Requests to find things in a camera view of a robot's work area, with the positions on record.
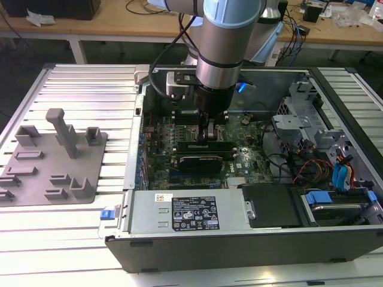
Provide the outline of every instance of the white table leg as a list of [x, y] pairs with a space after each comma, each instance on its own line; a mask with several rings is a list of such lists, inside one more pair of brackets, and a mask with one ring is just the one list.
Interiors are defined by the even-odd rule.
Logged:
[[330, 60], [330, 61], [334, 61], [335, 58], [336, 58], [336, 56], [338, 55], [339, 51], [340, 51], [340, 50], [332, 50], [332, 51], [331, 51], [331, 54], [330, 54], [330, 57], [329, 57], [329, 60]]
[[266, 60], [265, 67], [275, 67], [276, 61], [278, 61], [279, 54], [281, 50], [284, 48], [284, 42], [277, 42], [274, 45], [273, 50], [271, 51], [268, 59]]
[[72, 52], [74, 55], [74, 59], [76, 60], [77, 64], [86, 64], [86, 56], [84, 52], [83, 45], [81, 44], [81, 41], [78, 39], [70, 39], [69, 43], [72, 48]]

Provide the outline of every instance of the paper on table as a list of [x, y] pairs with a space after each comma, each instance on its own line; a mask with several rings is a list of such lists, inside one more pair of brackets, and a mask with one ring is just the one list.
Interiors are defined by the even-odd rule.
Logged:
[[28, 16], [26, 19], [30, 21], [32, 24], [41, 27], [41, 24], [45, 25], [54, 25], [56, 22], [54, 21], [54, 17], [51, 15], [40, 15], [33, 12], [28, 11]]

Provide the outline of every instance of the blue led light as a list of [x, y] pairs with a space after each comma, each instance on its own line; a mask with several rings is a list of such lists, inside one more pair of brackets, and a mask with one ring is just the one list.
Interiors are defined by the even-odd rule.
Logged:
[[242, 93], [245, 90], [246, 83], [240, 83], [239, 88], [237, 89], [238, 93]]

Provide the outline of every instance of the blue connector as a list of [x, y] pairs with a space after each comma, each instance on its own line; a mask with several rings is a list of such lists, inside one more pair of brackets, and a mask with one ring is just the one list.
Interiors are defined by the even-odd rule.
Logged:
[[334, 165], [333, 171], [333, 185], [340, 189], [343, 193], [347, 192], [345, 188], [345, 181], [348, 173], [348, 169], [346, 166], [340, 163], [336, 163]]
[[323, 190], [310, 191], [309, 193], [306, 194], [306, 200], [309, 203], [309, 205], [333, 202], [329, 192], [323, 191]]
[[367, 195], [368, 195], [371, 203], [374, 203], [374, 202], [376, 202], [378, 200], [378, 198], [376, 197], [375, 193], [372, 190], [369, 190], [367, 192]]
[[114, 210], [102, 210], [100, 219], [101, 220], [114, 220], [115, 211]]
[[217, 187], [219, 187], [220, 186], [220, 184], [221, 184], [221, 182], [216, 182], [216, 183], [214, 183], [214, 184], [210, 184], [210, 189], [212, 190], [212, 189], [214, 189], [214, 188], [217, 188]]

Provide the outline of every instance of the power supply label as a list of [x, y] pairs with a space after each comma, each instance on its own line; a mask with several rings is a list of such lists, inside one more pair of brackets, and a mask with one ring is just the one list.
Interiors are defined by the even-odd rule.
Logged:
[[215, 196], [173, 197], [172, 228], [174, 231], [220, 229]]

